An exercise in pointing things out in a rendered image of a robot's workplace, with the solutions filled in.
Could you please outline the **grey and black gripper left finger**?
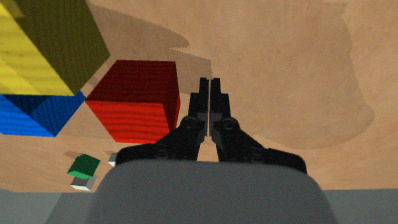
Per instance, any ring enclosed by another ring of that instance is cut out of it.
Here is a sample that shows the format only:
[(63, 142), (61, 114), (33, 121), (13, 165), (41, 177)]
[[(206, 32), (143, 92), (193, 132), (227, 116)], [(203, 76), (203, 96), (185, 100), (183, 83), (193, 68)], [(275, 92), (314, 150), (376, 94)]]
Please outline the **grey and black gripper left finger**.
[(191, 93), (188, 115), (182, 118), (179, 127), (154, 144), (122, 148), (116, 155), (115, 166), (139, 159), (197, 161), (200, 144), (207, 136), (208, 109), (209, 79), (200, 78), (199, 93)]

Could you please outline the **red cube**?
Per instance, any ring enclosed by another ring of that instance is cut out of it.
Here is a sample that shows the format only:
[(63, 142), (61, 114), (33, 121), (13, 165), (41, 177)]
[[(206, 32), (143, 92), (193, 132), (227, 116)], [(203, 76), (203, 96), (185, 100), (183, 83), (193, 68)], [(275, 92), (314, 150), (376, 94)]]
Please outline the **red cube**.
[(115, 142), (154, 144), (177, 126), (176, 62), (116, 60), (84, 101)]

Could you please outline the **yellow cube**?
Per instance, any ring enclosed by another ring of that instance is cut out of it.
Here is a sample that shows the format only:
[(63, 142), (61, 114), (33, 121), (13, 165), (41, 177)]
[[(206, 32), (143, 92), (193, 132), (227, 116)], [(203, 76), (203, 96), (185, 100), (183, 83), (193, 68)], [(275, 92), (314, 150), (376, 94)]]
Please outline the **yellow cube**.
[(0, 94), (75, 96), (109, 57), (86, 0), (0, 0)]

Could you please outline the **dark green cube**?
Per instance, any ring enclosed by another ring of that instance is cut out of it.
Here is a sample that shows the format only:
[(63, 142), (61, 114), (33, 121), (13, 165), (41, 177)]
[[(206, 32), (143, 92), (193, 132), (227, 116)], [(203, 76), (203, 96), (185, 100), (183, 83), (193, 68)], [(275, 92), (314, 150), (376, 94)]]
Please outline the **dark green cube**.
[(93, 177), (100, 161), (87, 154), (82, 154), (76, 157), (67, 174), (82, 179)]

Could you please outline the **blue cube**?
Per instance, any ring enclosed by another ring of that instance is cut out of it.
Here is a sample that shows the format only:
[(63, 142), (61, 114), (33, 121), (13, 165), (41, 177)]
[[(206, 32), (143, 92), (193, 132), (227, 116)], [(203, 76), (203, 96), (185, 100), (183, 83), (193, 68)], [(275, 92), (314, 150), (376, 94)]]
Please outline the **blue cube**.
[(86, 97), (0, 94), (0, 133), (56, 137)]

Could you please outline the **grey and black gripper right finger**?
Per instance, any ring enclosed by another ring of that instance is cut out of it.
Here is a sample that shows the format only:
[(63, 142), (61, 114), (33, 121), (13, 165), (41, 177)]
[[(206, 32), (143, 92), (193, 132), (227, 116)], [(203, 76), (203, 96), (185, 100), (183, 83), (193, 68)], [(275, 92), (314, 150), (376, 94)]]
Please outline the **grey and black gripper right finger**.
[(216, 144), (219, 162), (280, 165), (307, 174), (306, 163), (299, 155), (265, 148), (243, 130), (231, 117), (229, 95), (221, 93), (220, 78), (210, 85), (209, 137)]

